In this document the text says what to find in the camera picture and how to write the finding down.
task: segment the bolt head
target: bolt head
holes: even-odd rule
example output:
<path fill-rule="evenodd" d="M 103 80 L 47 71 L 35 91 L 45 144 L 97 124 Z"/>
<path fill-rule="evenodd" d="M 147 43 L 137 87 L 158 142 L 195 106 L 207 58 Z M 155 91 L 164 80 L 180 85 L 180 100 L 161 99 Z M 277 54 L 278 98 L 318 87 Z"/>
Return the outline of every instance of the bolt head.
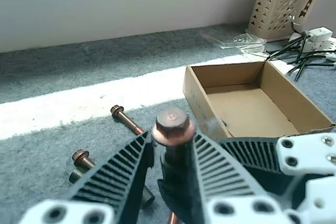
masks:
<path fill-rule="evenodd" d="M 324 144 L 326 144 L 327 146 L 329 146 L 329 147 L 332 147 L 332 146 L 334 145 L 334 141 L 333 141 L 333 139 L 332 139 L 331 137 L 328 137 L 328 136 L 324 136 L 324 137 L 322 138 L 322 142 L 323 142 Z"/>
<path fill-rule="evenodd" d="M 195 125 L 187 113 L 179 108 L 169 108 L 157 116 L 152 137 L 162 145 L 176 146 L 189 142 L 195 132 Z"/>
<path fill-rule="evenodd" d="M 88 151 L 83 151 L 82 149 L 76 150 L 75 153 L 72 155 L 72 160 L 75 166 L 78 166 L 83 158 L 89 156 Z"/>
<path fill-rule="evenodd" d="M 117 118 L 118 113 L 124 111 L 124 107 L 115 105 L 111 108 L 110 111 L 111 111 L 112 117 Z"/>

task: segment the open cardboard box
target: open cardboard box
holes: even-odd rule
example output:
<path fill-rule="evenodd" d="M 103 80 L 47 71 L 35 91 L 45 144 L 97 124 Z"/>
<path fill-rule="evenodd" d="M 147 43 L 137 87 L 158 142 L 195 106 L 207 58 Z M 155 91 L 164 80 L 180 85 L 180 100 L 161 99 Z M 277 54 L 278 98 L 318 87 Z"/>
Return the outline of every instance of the open cardboard box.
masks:
<path fill-rule="evenodd" d="M 187 66 L 183 92 L 204 134 L 279 137 L 334 123 L 270 62 Z"/>

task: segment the gray carpet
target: gray carpet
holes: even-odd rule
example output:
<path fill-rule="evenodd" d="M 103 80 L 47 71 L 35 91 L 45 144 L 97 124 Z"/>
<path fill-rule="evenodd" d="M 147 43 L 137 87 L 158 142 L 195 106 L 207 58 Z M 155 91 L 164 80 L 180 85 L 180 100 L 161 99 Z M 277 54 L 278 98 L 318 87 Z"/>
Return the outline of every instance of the gray carpet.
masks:
<path fill-rule="evenodd" d="M 244 31 L 244 26 L 208 29 L 230 34 Z M 200 36 L 200 30 L 188 29 L 0 54 L 0 103 L 136 77 L 238 53 L 237 49 L 222 50 L 210 44 Z M 334 121 L 335 77 L 332 69 L 310 67 L 297 82 L 297 86 Z M 180 99 L 133 110 L 128 114 L 143 128 L 149 129 L 155 116 L 167 106 L 177 106 L 191 112 L 186 100 Z M 68 176 L 74 168 L 71 155 L 76 149 L 88 149 L 93 160 L 98 161 L 109 157 L 113 150 L 132 137 L 133 133 L 124 125 L 108 116 L 0 140 L 1 223 L 16 223 L 29 206 L 66 193 L 70 187 Z M 152 208 L 140 212 L 138 223 L 165 223 L 169 215 L 156 184 L 161 177 L 161 150 L 160 146 L 156 148 L 155 166 L 149 170 L 146 179 L 156 200 Z"/>

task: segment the plastic bag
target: plastic bag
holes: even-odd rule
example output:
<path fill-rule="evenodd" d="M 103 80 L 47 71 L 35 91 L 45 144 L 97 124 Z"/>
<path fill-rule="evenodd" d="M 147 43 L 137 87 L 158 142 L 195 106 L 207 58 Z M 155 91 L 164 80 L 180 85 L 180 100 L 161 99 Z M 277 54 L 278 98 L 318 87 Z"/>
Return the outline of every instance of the plastic bag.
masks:
<path fill-rule="evenodd" d="M 209 42 L 225 48 L 239 48 L 245 54 L 264 52 L 267 40 L 259 38 L 253 34 L 238 34 L 230 36 L 219 36 L 211 32 L 201 32 L 201 35 Z"/>

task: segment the plastic storage basket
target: plastic storage basket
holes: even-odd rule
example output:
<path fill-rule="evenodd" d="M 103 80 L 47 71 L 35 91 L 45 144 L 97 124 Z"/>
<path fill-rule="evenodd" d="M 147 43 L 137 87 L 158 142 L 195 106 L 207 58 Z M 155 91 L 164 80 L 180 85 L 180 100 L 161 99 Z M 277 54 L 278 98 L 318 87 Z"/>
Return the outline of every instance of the plastic storage basket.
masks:
<path fill-rule="evenodd" d="M 248 33 L 267 40 L 285 39 L 293 31 L 290 21 L 303 25 L 316 0 L 256 0 Z"/>

